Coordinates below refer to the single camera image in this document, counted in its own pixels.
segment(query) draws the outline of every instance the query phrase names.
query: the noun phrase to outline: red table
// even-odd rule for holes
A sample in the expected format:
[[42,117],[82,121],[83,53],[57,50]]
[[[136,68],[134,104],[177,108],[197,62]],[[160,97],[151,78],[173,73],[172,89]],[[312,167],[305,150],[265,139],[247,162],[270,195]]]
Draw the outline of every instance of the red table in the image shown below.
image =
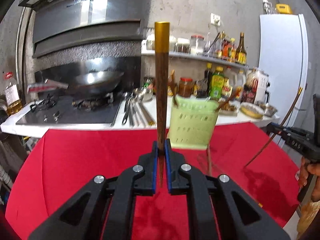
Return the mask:
[[[6,210],[8,222],[26,240],[90,179],[98,174],[107,178],[119,175],[135,165],[141,154],[150,152],[154,140],[156,130],[49,130],[13,185]],[[243,169],[267,140],[252,123],[217,126],[210,142],[212,170],[214,176],[228,174],[283,227],[298,206],[297,166],[271,143]],[[206,151],[177,151],[206,172]],[[170,196],[166,187],[157,185],[155,196],[137,197],[132,239],[188,239],[185,196]]]

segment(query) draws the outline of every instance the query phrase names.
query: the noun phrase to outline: refrigerator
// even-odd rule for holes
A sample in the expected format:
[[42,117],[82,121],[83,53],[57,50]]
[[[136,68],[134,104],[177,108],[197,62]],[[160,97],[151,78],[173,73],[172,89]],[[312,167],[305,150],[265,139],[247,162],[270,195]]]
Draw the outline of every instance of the refrigerator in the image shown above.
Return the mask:
[[[280,122],[288,112],[299,87],[302,93],[297,104],[284,124],[300,127],[311,100],[311,89],[307,88],[308,37],[302,14],[260,15],[260,58],[259,69],[269,75],[269,103],[278,109]],[[275,143],[284,145],[279,136]]]

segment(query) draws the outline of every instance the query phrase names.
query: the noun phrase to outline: wall shelf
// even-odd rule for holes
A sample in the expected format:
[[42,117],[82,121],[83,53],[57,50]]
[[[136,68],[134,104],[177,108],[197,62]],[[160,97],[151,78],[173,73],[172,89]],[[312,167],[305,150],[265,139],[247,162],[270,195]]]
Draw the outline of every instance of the wall shelf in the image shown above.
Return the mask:
[[[154,50],[146,49],[146,40],[143,40],[141,43],[141,55],[142,56],[154,56],[155,55]],[[219,65],[225,65],[225,66],[230,66],[230,67],[235,67],[235,68],[240,68],[240,69],[247,69],[248,68],[248,65],[242,65],[239,63],[235,63],[235,62],[228,62],[228,61],[220,59],[220,58],[205,57],[202,55],[193,55],[193,54],[188,54],[188,53],[170,51],[169,58],[174,58],[174,57],[186,58],[186,59],[192,59],[192,60],[201,60],[201,61],[205,61],[205,62],[216,63]]]

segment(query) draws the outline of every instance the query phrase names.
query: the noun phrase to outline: gas stove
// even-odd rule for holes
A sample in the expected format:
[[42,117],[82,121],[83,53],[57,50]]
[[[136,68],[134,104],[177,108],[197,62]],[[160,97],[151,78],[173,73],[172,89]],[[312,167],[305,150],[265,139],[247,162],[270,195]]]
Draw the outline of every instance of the gas stove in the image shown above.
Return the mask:
[[66,125],[110,124],[113,126],[121,95],[109,93],[102,98],[74,100],[71,96],[51,96],[30,105],[30,111],[16,124]]

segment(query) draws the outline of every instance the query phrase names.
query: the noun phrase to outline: green utensil holder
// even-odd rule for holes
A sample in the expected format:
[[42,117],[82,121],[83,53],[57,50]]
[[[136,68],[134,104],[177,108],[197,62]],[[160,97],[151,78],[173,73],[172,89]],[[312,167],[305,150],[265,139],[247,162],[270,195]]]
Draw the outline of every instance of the green utensil holder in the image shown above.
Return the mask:
[[210,142],[219,112],[219,103],[210,100],[177,97],[179,107],[172,103],[167,138],[172,148],[205,150]]

